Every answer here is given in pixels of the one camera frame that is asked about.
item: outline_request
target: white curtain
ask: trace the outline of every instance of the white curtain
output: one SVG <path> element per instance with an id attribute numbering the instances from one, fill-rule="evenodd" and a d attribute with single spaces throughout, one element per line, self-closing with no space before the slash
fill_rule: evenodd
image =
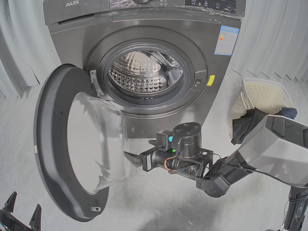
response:
<path id="1" fill-rule="evenodd" d="M 0 101 L 43 83 L 60 60 L 44 0 L 0 0 Z M 229 69 L 308 79 L 308 0 L 247 0 Z"/>
<path id="2" fill-rule="evenodd" d="M 44 0 L 0 0 L 0 102 L 22 98 L 43 83 L 60 60 L 43 15 Z"/>
<path id="3" fill-rule="evenodd" d="M 247 0 L 230 68 L 308 80 L 308 0 Z"/>

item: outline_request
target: white laundry basket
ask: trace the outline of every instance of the white laundry basket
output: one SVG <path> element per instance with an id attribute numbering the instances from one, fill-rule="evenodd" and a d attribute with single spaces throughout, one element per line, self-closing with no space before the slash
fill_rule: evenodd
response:
<path id="1" fill-rule="evenodd" d="M 232 120 L 240 118 L 246 114 L 246 110 L 255 107 L 273 115 L 283 107 L 294 108 L 294 105 L 281 83 L 266 79 L 243 79 L 242 88 L 227 116 L 231 137 L 233 137 Z"/>

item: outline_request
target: qr code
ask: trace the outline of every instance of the qr code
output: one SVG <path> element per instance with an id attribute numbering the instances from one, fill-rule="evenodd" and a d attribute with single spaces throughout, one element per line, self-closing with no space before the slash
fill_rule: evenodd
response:
<path id="1" fill-rule="evenodd" d="M 236 36 L 237 36 L 236 34 L 229 34 L 228 41 L 235 42 Z"/>

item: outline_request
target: gray floor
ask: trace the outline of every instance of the gray floor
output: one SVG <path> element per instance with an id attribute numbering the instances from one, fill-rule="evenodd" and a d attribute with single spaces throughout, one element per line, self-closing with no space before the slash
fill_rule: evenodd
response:
<path id="1" fill-rule="evenodd" d="M 202 145 L 221 156 L 237 146 L 230 143 L 227 113 L 237 95 L 242 77 L 228 72 L 202 127 Z M 298 109 L 297 121 L 308 124 L 308 82 L 278 76 Z M 233 185 L 218 199 L 207 196 L 192 180 L 169 175 L 157 168 L 150 173 L 132 168 L 130 178 L 110 187 L 105 211 L 89 223 L 65 216 L 52 202 L 40 179 L 33 152 L 33 117 L 40 87 L 31 87 L 22 100 L 0 105 L 0 205 L 17 191 L 14 214 L 28 223 L 36 204 L 42 206 L 42 230 L 211 230 L 264 231 L 279 229 L 289 187 L 253 173 Z M 139 154 L 150 146 L 147 140 L 130 140 Z M 308 230 L 306 220 L 303 230 Z"/>

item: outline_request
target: front-load washing machine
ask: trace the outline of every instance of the front-load washing machine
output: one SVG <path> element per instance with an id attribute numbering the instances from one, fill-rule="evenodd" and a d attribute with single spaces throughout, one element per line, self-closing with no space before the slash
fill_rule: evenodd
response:
<path id="1" fill-rule="evenodd" d="M 203 124 L 228 67 L 246 0 L 45 0 L 63 64 L 120 109 L 129 138 Z"/>
<path id="2" fill-rule="evenodd" d="M 45 0 L 63 65 L 45 81 L 34 151 L 68 216 L 101 214 L 128 176 L 127 137 L 203 124 L 228 67 L 246 0 Z"/>

